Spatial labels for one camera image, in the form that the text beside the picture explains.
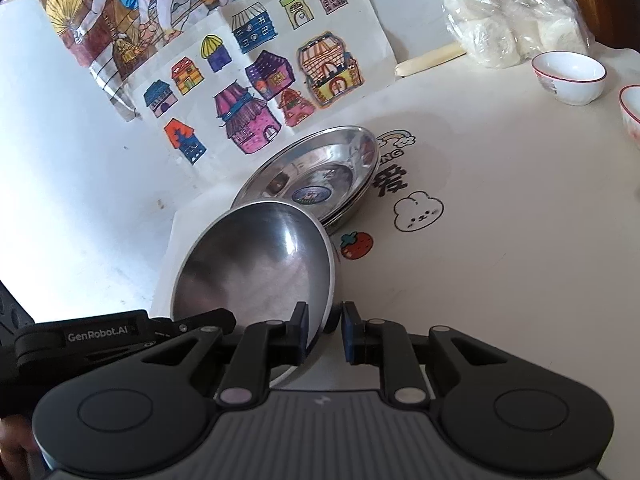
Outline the person left hand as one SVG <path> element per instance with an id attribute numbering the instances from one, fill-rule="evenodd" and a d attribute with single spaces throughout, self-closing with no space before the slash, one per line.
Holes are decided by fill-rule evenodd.
<path id="1" fill-rule="evenodd" d="M 28 479 L 28 456 L 39 454 L 32 427 L 24 417 L 1 419 L 1 463 L 11 479 Z"/>

